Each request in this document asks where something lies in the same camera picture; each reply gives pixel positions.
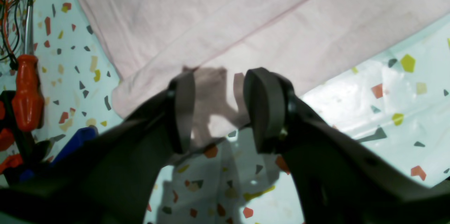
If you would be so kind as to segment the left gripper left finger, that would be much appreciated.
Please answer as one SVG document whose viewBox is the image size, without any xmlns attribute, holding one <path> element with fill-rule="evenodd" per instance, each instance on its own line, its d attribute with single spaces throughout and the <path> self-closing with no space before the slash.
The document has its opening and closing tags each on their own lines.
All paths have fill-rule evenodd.
<svg viewBox="0 0 450 224">
<path fill-rule="evenodd" d="M 193 73 L 173 78 L 120 125 L 1 190 L 2 224 L 141 224 L 159 175 L 190 146 Z"/>
</svg>

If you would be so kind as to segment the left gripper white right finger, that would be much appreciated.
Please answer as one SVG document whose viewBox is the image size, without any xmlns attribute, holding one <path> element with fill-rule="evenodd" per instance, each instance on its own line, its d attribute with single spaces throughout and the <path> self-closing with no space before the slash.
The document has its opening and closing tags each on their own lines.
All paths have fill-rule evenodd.
<svg viewBox="0 0 450 224">
<path fill-rule="evenodd" d="M 449 193 L 408 179 L 329 126 L 285 77 L 248 70 L 243 96 L 258 153 L 283 157 L 307 224 L 446 224 Z"/>
</svg>

